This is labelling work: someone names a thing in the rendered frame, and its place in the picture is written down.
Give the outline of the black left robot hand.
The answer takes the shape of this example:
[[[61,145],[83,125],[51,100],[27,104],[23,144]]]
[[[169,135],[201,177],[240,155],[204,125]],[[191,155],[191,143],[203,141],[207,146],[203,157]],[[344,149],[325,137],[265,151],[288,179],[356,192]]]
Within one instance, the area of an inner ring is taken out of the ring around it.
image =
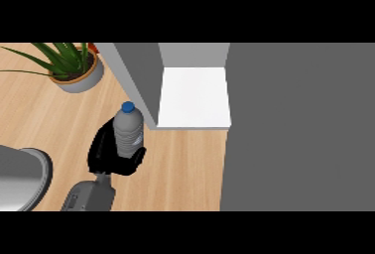
[[[130,158],[124,158],[117,153],[114,138],[113,119],[107,121],[98,129],[89,151],[89,168],[95,174],[116,173],[130,176],[142,164],[147,148],[141,147]]]

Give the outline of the clear water bottle blue cap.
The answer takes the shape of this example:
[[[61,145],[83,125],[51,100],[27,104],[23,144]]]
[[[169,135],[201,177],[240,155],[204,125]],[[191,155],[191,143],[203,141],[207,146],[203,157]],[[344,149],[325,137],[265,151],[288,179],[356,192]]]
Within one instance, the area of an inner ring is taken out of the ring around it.
[[[144,115],[132,101],[126,101],[113,119],[117,153],[130,158],[144,146]]]

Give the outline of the grey cabinet white inside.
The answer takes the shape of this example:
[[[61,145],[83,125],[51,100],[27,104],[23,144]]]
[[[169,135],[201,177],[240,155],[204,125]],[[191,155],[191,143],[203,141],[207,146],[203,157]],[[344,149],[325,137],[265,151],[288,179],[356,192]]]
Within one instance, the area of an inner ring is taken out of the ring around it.
[[[99,43],[96,47],[150,129],[231,128],[228,43]]]

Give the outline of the dark grey cabinet door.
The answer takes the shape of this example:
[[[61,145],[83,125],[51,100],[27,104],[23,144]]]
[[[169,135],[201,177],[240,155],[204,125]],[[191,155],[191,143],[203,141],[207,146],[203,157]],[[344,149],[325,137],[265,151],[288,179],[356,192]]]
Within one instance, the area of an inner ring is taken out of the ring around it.
[[[226,210],[375,210],[375,44],[234,44]]]

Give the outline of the grey rounded appliance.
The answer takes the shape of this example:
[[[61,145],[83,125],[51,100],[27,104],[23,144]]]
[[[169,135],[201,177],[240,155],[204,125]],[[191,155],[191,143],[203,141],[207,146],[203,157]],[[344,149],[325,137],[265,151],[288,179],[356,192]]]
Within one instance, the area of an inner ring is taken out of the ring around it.
[[[0,145],[0,211],[31,211],[52,178],[54,161],[45,151]]]

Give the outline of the grey plant pot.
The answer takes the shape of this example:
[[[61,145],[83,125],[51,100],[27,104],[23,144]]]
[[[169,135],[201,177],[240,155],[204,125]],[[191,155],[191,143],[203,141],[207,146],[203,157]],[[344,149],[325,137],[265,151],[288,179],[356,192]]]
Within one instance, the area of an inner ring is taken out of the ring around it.
[[[68,93],[82,93],[90,90],[99,83],[104,76],[104,64],[95,53],[90,53],[90,59],[93,60],[93,65],[79,78],[61,81],[52,77],[52,82],[58,87]]]

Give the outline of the green spiky plant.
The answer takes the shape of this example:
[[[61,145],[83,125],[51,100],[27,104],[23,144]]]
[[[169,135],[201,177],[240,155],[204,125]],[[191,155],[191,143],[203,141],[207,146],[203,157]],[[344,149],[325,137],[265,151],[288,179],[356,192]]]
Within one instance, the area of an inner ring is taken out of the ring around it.
[[[46,61],[11,48],[5,50],[27,58],[48,71],[40,72],[40,75],[68,81],[86,74],[93,65],[89,43],[82,43],[79,47],[73,43],[54,43],[52,47],[46,43],[34,43],[33,46],[48,58]]]

